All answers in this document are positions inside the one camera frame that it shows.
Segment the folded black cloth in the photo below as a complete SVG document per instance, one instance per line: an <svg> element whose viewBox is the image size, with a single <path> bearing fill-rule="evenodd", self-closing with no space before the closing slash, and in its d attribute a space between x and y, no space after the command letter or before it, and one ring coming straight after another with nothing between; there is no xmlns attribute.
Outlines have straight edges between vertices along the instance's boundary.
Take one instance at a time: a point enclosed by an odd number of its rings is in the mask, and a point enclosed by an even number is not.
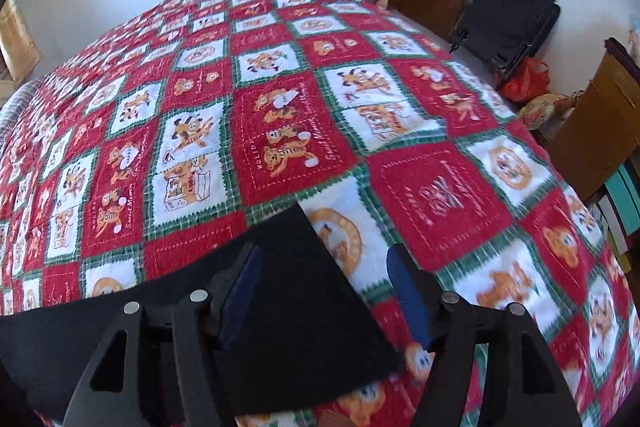
<svg viewBox="0 0 640 427"><path fill-rule="evenodd" d="M264 252L262 273L238 337L216 356L235 415L312 407L398 368L395 350L297 205L160 279L0 318L1 362L31 407L62 420L124 304L178 303L229 268L248 242Z"/></svg>

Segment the silver screw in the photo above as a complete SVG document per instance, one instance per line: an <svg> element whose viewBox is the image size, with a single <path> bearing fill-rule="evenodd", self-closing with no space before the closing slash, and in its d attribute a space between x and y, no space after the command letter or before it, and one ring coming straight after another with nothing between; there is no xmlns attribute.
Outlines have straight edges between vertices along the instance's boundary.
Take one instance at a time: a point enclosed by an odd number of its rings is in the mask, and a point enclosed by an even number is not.
<svg viewBox="0 0 640 427"><path fill-rule="evenodd" d="M206 290L194 290L189 295L191 302L203 302L207 300L207 297L209 297L209 294Z"/></svg>
<svg viewBox="0 0 640 427"><path fill-rule="evenodd" d="M447 304L456 304L460 301L460 295L455 292L444 292L442 294L442 300Z"/></svg>
<svg viewBox="0 0 640 427"><path fill-rule="evenodd" d="M128 302L124 305L124 312L127 315L133 315L134 313L138 313L139 309L140 309L140 305L135 301Z"/></svg>
<svg viewBox="0 0 640 427"><path fill-rule="evenodd" d="M514 315L518 315L519 316L519 315L524 315L526 309L522 304L520 304L518 302L513 302L513 303L509 304L509 311L511 313L513 313Z"/></svg>

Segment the bedspread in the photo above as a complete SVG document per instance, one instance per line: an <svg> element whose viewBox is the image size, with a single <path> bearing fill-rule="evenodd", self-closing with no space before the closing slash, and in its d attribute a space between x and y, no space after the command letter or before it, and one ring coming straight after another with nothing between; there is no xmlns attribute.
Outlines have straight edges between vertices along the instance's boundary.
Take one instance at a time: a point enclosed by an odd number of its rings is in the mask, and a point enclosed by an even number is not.
<svg viewBox="0 0 640 427"><path fill-rule="evenodd" d="M51 73L0 162L2 312L160 277L294 201L406 370L244 425L408 425L431 355L386 274L399 241L471 303L522 302L585 425L634 383L640 322L598 224L491 87L362 0L166 0ZM478 347L464 425L485 367Z"/></svg>

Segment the red checkered blanket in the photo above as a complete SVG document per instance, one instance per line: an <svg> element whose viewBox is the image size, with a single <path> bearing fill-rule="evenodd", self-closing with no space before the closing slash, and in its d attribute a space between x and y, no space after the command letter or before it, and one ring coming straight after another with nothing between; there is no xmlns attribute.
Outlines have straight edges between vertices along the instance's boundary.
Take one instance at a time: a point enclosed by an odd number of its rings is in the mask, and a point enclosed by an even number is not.
<svg viewBox="0 0 640 427"><path fill-rule="evenodd" d="M431 355L388 281L398 241L469 302L522 302L585 425L634 382L640 322L598 224L493 89L362 0L166 0L50 74L0 162L2 311L160 277L294 201L406 370L244 425L408 425ZM464 425L485 349L474 367Z"/></svg>

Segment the orange bag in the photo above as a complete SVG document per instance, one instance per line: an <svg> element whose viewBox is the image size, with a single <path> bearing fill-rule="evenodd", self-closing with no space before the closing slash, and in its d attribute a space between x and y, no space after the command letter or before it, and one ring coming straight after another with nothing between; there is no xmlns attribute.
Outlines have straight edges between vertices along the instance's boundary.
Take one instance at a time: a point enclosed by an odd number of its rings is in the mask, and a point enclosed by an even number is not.
<svg viewBox="0 0 640 427"><path fill-rule="evenodd" d="M549 66L542 60L527 57L498 92L511 102L526 103L545 94L549 82Z"/></svg>

